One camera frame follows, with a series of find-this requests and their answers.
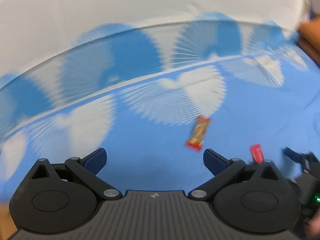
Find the thin red snack stick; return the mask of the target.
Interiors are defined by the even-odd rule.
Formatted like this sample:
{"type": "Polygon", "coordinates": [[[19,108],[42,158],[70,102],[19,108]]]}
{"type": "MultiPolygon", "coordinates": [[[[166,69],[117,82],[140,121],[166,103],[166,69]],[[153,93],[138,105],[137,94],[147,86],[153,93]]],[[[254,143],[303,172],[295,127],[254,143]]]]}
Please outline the thin red snack stick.
{"type": "Polygon", "coordinates": [[[252,145],[250,148],[253,163],[261,164],[264,161],[264,155],[259,144],[252,145]]]}

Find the small red gold candy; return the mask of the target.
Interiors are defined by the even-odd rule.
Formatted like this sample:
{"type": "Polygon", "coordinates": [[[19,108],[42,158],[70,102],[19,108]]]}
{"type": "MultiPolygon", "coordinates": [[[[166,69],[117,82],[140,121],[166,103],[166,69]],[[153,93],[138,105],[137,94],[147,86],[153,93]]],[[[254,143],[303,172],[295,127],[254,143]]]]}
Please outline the small red gold candy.
{"type": "Polygon", "coordinates": [[[199,152],[204,145],[204,137],[210,124],[211,118],[200,115],[196,118],[196,123],[193,127],[190,138],[185,143],[185,146],[199,152]]]}

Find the blue white fan-pattern cover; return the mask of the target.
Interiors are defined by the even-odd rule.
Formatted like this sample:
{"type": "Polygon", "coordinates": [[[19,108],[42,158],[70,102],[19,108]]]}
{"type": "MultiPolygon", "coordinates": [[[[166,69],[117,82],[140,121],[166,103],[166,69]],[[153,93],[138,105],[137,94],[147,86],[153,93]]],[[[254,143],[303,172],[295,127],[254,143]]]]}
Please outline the blue white fan-pattern cover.
{"type": "Polygon", "coordinates": [[[211,178],[189,148],[319,154],[319,68],[296,44],[310,0],[1,0],[1,201],[39,158],[103,147],[120,191],[211,178]]]}

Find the orange cushion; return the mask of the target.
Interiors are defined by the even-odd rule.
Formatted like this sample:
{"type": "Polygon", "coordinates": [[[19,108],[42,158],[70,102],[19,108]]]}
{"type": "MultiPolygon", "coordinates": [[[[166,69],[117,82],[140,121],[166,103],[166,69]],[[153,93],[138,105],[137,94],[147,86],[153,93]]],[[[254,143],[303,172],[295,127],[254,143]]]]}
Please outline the orange cushion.
{"type": "Polygon", "coordinates": [[[319,15],[303,22],[298,29],[298,46],[319,66],[320,65],[320,20],[319,15]]]}

